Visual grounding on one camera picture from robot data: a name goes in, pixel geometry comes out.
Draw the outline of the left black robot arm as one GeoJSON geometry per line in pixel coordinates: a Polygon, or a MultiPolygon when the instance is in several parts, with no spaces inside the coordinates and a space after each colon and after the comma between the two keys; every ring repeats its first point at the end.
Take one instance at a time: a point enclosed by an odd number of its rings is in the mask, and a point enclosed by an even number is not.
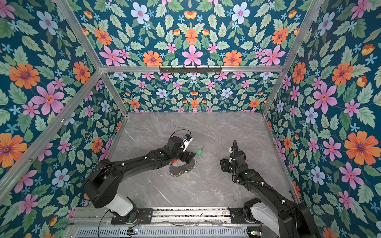
{"type": "Polygon", "coordinates": [[[118,193],[120,183],[137,174],[168,166],[175,160],[186,164],[194,162],[195,153],[187,151],[192,140],[190,134],[183,138],[171,136],[166,145],[146,155],[117,162],[104,159],[83,183],[83,192],[95,208],[107,208],[127,224],[135,223],[139,219],[138,208],[128,197],[118,193]]]}

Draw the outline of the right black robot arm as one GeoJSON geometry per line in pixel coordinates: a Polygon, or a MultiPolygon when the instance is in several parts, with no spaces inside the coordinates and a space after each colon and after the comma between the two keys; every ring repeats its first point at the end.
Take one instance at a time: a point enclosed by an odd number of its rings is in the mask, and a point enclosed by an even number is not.
{"type": "Polygon", "coordinates": [[[243,186],[256,198],[244,203],[247,221],[260,221],[280,238],[320,238],[318,227],[306,205],[295,203],[281,195],[246,163],[240,149],[230,149],[228,159],[220,160],[223,172],[232,174],[232,181],[243,186]]]}

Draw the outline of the key with green cover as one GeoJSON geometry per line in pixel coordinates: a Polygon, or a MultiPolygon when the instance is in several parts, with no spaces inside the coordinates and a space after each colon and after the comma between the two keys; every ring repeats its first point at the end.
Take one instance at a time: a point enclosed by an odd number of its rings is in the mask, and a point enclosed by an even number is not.
{"type": "Polygon", "coordinates": [[[197,153],[198,156],[201,156],[201,155],[202,155],[202,153],[203,153],[203,149],[204,149],[204,146],[198,151],[198,153],[197,153]]]}

